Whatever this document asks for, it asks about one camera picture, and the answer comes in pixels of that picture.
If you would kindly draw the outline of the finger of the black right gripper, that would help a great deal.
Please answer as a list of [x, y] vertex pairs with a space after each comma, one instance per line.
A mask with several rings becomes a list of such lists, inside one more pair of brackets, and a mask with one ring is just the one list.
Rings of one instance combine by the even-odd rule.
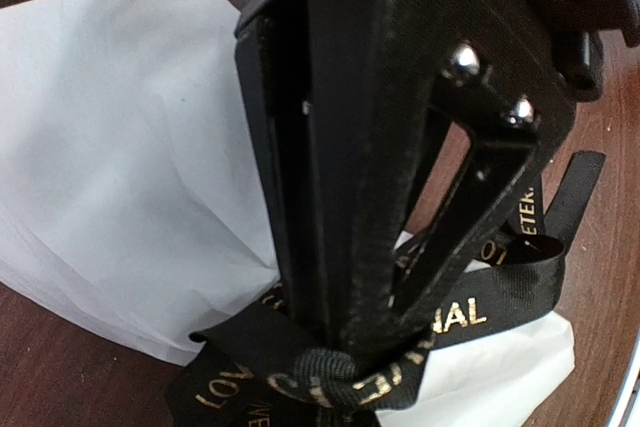
[[307, 14], [257, 15], [237, 33], [235, 61], [289, 315], [319, 341], [334, 342], [304, 110], [311, 94]]
[[[526, 0], [308, 0], [318, 254], [331, 343], [376, 363], [427, 328], [565, 140], [575, 105]], [[450, 124], [469, 151], [396, 279]]]

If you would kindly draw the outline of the white wrapping paper sheet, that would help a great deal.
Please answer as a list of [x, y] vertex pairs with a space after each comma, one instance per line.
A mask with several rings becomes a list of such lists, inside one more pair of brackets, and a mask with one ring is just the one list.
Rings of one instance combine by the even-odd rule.
[[[1, 263], [79, 325], [179, 364], [178, 426], [519, 426], [571, 373], [573, 214], [539, 174], [427, 328], [376, 363], [289, 315], [227, 0], [1, 6]], [[470, 148], [450, 124], [403, 279]]]

